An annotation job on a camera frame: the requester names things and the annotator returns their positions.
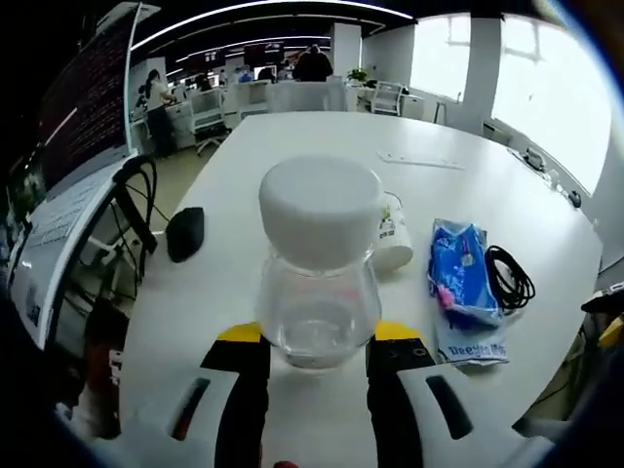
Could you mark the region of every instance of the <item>white lid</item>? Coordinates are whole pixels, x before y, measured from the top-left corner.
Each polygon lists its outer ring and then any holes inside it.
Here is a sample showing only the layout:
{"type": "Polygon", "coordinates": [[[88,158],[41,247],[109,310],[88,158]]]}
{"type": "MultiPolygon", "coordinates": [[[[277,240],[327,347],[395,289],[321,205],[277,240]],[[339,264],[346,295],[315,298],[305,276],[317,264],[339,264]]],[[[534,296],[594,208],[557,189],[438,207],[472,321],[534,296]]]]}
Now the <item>white lid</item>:
{"type": "Polygon", "coordinates": [[[334,270],[362,258],[383,211],[379,177],[331,156],[291,158],[271,169],[259,191],[264,231],[289,263],[334,270]]]}

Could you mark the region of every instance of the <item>ceiling light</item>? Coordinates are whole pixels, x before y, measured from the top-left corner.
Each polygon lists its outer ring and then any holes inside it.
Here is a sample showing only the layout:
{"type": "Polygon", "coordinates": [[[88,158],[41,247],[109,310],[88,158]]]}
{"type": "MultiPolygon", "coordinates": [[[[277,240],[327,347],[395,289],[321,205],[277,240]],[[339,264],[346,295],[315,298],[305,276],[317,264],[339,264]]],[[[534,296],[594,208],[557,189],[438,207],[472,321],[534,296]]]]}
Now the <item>ceiling light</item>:
{"type": "Polygon", "coordinates": [[[361,22],[363,24],[375,25],[375,26],[377,26],[375,31],[378,30],[379,28],[383,29],[384,27],[386,27],[386,25],[383,22],[371,21],[370,19],[341,17],[341,16],[338,16],[338,15],[315,15],[315,14],[308,14],[308,13],[290,13],[288,15],[272,15],[270,17],[257,17],[257,18],[237,19],[236,21],[224,22],[222,24],[216,24],[214,26],[205,27],[204,29],[198,29],[197,31],[189,32],[188,34],[186,34],[184,36],[177,37],[176,39],[174,39],[172,41],[169,41],[168,43],[163,44],[162,46],[158,46],[155,49],[152,49],[151,51],[149,51],[149,53],[150,54],[154,54],[154,53],[160,51],[161,49],[164,49],[165,47],[171,46],[174,42],[181,41],[182,39],[188,39],[189,37],[195,36],[197,34],[202,34],[204,32],[212,31],[214,29],[219,29],[221,27],[231,26],[232,24],[243,24],[245,22],[260,21],[260,20],[277,20],[277,19],[281,19],[281,18],[298,18],[298,19],[299,18],[321,18],[321,19],[325,19],[325,20],[354,21],[354,22],[361,22]]]}
{"type": "MultiPolygon", "coordinates": [[[[284,50],[287,51],[288,49],[307,49],[307,48],[308,48],[308,46],[287,46],[287,47],[284,48],[284,50]]],[[[331,49],[331,47],[321,46],[321,47],[319,47],[319,49],[323,49],[325,51],[328,51],[328,50],[331,49]]]]}
{"type": "Polygon", "coordinates": [[[205,52],[218,51],[219,49],[231,49],[237,46],[246,46],[248,44],[254,43],[262,43],[262,42],[273,42],[273,41],[285,41],[287,39],[331,39],[330,36],[281,36],[281,37],[265,37],[264,39],[253,39],[252,41],[243,41],[237,42],[235,44],[228,44],[227,46],[221,47],[213,47],[212,49],[206,49],[205,51],[194,52],[193,54],[189,54],[186,57],[179,58],[175,61],[175,63],[180,63],[181,61],[185,61],[191,56],[196,56],[197,54],[203,54],[205,52]]]}
{"type": "Polygon", "coordinates": [[[157,37],[162,36],[163,34],[167,34],[168,32],[173,31],[174,29],[178,29],[179,27],[187,25],[193,21],[202,20],[203,18],[212,17],[214,15],[219,15],[221,13],[232,12],[234,10],[240,10],[243,8],[259,7],[261,5],[275,5],[275,4],[280,4],[280,3],[319,3],[319,4],[342,5],[346,7],[356,7],[356,8],[363,8],[366,10],[375,10],[378,12],[387,13],[389,15],[401,17],[406,20],[413,20],[413,17],[411,15],[406,15],[405,13],[390,10],[388,8],[377,7],[375,5],[368,5],[365,3],[358,3],[358,2],[352,2],[352,1],[347,1],[347,0],[258,0],[255,2],[245,3],[243,5],[232,5],[231,7],[219,8],[217,10],[212,10],[211,12],[205,12],[201,15],[187,18],[183,21],[177,22],[176,24],[172,24],[171,26],[168,26],[165,29],[161,29],[160,31],[143,39],[142,41],[137,42],[131,47],[131,51],[134,51],[138,49],[139,47],[144,46],[148,42],[156,39],[157,37]]]}

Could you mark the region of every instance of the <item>clear glass jar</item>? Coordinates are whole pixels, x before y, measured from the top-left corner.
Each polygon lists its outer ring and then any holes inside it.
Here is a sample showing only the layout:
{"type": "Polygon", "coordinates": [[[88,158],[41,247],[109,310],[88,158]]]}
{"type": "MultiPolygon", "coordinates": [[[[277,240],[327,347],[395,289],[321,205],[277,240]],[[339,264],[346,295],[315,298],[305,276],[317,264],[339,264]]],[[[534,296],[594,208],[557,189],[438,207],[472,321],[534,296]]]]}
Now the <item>clear glass jar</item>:
{"type": "Polygon", "coordinates": [[[288,363],[334,368],[369,342],[381,317],[371,253],[332,271],[298,268],[277,253],[266,261],[256,316],[288,363]]]}

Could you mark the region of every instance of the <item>glass jar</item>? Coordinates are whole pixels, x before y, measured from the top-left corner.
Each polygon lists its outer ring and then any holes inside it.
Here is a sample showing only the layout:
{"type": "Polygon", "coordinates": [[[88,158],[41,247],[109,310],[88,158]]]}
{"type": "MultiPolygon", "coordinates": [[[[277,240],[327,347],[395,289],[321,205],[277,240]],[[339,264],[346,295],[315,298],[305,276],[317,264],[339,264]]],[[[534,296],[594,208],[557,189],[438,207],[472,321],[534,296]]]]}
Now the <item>glass jar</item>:
{"type": "Polygon", "coordinates": [[[272,245],[256,306],[262,333],[293,366],[339,366],[381,316],[371,267],[381,182],[357,161],[304,155],[272,168],[258,198],[272,245]]]}
{"type": "Polygon", "coordinates": [[[369,342],[381,318],[371,253],[322,272],[297,268],[276,253],[267,260],[256,317],[288,363],[334,368],[369,342]]]}

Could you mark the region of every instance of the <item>blue tissue package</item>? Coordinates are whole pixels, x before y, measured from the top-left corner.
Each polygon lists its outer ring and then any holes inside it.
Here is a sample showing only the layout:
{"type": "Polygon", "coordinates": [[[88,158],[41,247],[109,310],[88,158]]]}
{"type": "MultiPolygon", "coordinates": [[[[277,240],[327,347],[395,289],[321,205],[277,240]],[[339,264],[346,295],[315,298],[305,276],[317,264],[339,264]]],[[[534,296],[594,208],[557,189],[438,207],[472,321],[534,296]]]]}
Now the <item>blue tissue package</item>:
{"type": "Polygon", "coordinates": [[[461,329],[499,327],[503,315],[489,288],[486,233],[474,224],[436,219],[429,260],[430,292],[461,329]]]}
{"type": "Polygon", "coordinates": [[[429,291],[438,353],[457,366],[506,363],[505,324],[489,288],[484,263],[486,232],[474,224],[434,222],[429,259],[429,291]]]}

